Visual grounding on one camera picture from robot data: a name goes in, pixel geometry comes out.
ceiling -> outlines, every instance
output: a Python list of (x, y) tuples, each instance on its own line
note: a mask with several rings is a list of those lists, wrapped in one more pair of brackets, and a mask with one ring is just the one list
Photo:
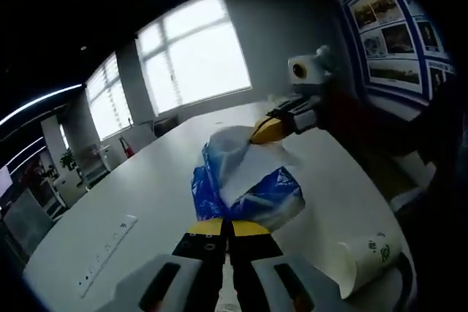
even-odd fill
[[(183, 1), (0, 0), (0, 119), (41, 95), (86, 82), (119, 45)], [(77, 93), (35, 105), (0, 126), (0, 163), (41, 136), (42, 114)]]

led light strip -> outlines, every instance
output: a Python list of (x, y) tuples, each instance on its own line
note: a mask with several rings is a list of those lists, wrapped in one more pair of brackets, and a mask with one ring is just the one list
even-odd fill
[(36, 151), (36, 152), (33, 153), (32, 155), (30, 155), (30, 157), (28, 157), (26, 160), (24, 160), (23, 162), (21, 162), (21, 163), (19, 164), (18, 167), (16, 167), (13, 171), (11, 171), (10, 174), (12, 175), (13, 173), (15, 173), (15, 172), (18, 170), (18, 168), (20, 168), (21, 166), (23, 166), (27, 161), (29, 161), (29, 159), (31, 159), (31, 158), (32, 158), (34, 155), (36, 155), (37, 153), (40, 153), (40, 152), (41, 152), (42, 150), (44, 150), (46, 147), (47, 147), (47, 146), (44, 145), (44, 146), (43, 146), (42, 148), (40, 148), (38, 151)]
[(33, 141), (31, 144), (29, 144), (28, 146), (26, 146), (22, 151), (20, 151), (19, 153), (16, 154), (16, 156), (13, 156), (13, 158), (11, 160), (8, 161), (7, 163), (7, 166), (9, 166), (14, 159), (16, 159), (19, 155), (21, 155), (22, 153), (24, 153), (28, 148), (30, 148), (31, 146), (33, 146), (34, 144), (36, 144), (37, 142), (39, 142), (41, 139), (44, 139), (44, 137), (40, 137), (38, 140), (35, 140)]
[(11, 117), (13, 116), (16, 116), (18, 113), (20, 113), (21, 111), (24, 111), (26, 110), (28, 107), (31, 107), (32, 105), (34, 104), (37, 104), (38, 102), (41, 102), (42, 100), (46, 100), (47, 98), (50, 98), (54, 95), (57, 95), (57, 94), (60, 94), (60, 93), (64, 93), (65, 91), (70, 91), (72, 89), (75, 89), (75, 88), (79, 88), (81, 87), (82, 84), (77, 84), (77, 85), (73, 85), (71, 87), (68, 87), (68, 88), (64, 88), (64, 89), (60, 89), (59, 91), (53, 91), (52, 93), (49, 93), (49, 94), (46, 94), (44, 96), (41, 96), (40, 98), (37, 98), (35, 100), (33, 100), (32, 102), (28, 102), (27, 104), (24, 104), (22, 107), (16, 109), (15, 111), (13, 111), (12, 113), (10, 113), (7, 117), (3, 118), (1, 121), (0, 121), (0, 126), (2, 124), (4, 124), (5, 122), (7, 122), (9, 119), (11, 119)]

ceiling light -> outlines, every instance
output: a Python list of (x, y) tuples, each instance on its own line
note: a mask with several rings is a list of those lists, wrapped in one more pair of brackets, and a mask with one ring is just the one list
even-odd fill
[(44, 137), (40, 137), (38, 140), (33, 141), (31, 144), (26, 146), (22, 151), (16, 154), (11, 160), (8, 161), (7, 166), (13, 162), (14, 159), (16, 159), (19, 155), (21, 155), (23, 152), (25, 152), (28, 148), (39, 142), (41, 139), (44, 139)]
[(16, 109), (15, 111), (13, 111), (12, 113), (10, 113), (7, 117), (3, 118), (1, 121), (0, 121), (0, 126), (2, 124), (4, 124), (5, 122), (7, 122), (9, 119), (11, 119), (11, 117), (17, 115), (18, 113), (20, 113), (21, 111), (24, 111), (26, 110), (28, 107), (31, 107), (32, 105), (34, 104), (37, 104), (38, 102), (41, 102), (42, 100), (46, 100), (47, 98), (50, 98), (54, 95), (57, 95), (57, 94), (60, 94), (60, 93), (64, 93), (65, 91), (70, 91), (72, 89), (75, 89), (75, 88), (79, 88), (81, 87), (82, 84), (77, 84), (77, 85), (73, 85), (71, 87), (68, 87), (68, 88), (64, 88), (64, 89), (60, 89), (59, 91), (54, 91), (52, 93), (49, 93), (49, 94), (46, 94), (44, 96), (41, 96), (40, 98), (37, 98), (35, 100), (33, 100), (32, 102), (28, 102), (27, 104), (24, 104), (22, 107), (20, 107), (19, 109)]
[(29, 161), (31, 158), (33, 158), (34, 155), (36, 155), (37, 153), (40, 153), (40, 152), (43, 151), (45, 148), (46, 148), (46, 146), (44, 145), (44, 146), (43, 146), (42, 148), (40, 148), (38, 151), (36, 151), (36, 152), (33, 153), (32, 155), (30, 155), (30, 157), (28, 157), (26, 160), (24, 160), (23, 162), (21, 162), (21, 163), (19, 164), (18, 167), (16, 167), (13, 171), (11, 171), (10, 174), (12, 175), (13, 173), (15, 173), (15, 172), (18, 170), (18, 168), (20, 168), (21, 166), (23, 166), (27, 161)]
[(54, 107), (52, 110), (49, 110), (49, 111), (46, 111), (44, 113), (41, 113), (40, 115), (37, 115), (35, 117), (33, 117), (32, 119), (30, 120), (27, 120), (25, 123), (23, 123), (21, 126), (19, 126), (17, 129), (14, 129), (12, 130), (9, 134), (5, 135), (3, 138), (0, 139), (0, 144), (2, 144), (5, 140), (7, 140), (8, 138), (10, 138), (14, 133), (16, 133), (17, 131), (19, 131), (20, 129), (22, 129), (23, 127), (29, 125), (30, 123), (33, 123), (34, 121), (37, 121), (38, 119), (48, 115), (48, 114), (52, 114), (54, 111), (57, 111), (57, 110), (60, 110), (61, 108), (63, 108), (64, 106), (67, 106), (68, 104), (62, 104), (62, 105), (59, 105), (57, 107)]

photo on poster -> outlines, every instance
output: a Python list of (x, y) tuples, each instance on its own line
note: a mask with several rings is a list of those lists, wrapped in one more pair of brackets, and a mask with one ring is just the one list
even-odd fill
[(419, 62), (416, 60), (368, 61), (368, 65), (369, 75), (373, 78), (420, 85)]
[(427, 61), (426, 63), (430, 79), (430, 97), (432, 99), (444, 82), (453, 80), (456, 77), (456, 72), (452, 65), (446, 64), (445, 62)]
[(406, 23), (382, 28), (382, 34), (389, 54), (415, 52)]
[(372, 8), (368, 4), (355, 6), (352, 9), (352, 13), (359, 29), (363, 29), (368, 25), (377, 24), (377, 18), (375, 17), (374, 11), (372, 11)]
[(403, 19), (396, 0), (354, 0), (350, 9), (360, 31)]
[(434, 96), (439, 91), (442, 83), (444, 83), (444, 75), (441, 69), (431, 67), (429, 69), (429, 76), (431, 77), (432, 96)]
[(366, 32), (361, 35), (361, 40), (366, 49), (367, 58), (384, 58), (387, 56), (384, 39), (380, 30)]
[(423, 38), (424, 46), (427, 51), (440, 52), (439, 43), (437, 42), (435, 30), (429, 21), (418, 21), (416, 23)]

plastic bag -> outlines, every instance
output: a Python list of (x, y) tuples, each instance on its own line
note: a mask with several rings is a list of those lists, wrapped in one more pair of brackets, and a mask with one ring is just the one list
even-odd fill
[(271, 149), (250, 145), (252, 132), (226, 128), (203, 147), (192, 179), (199, 220), (255, 221), (274, 231), (304, 208), (297, 181)]

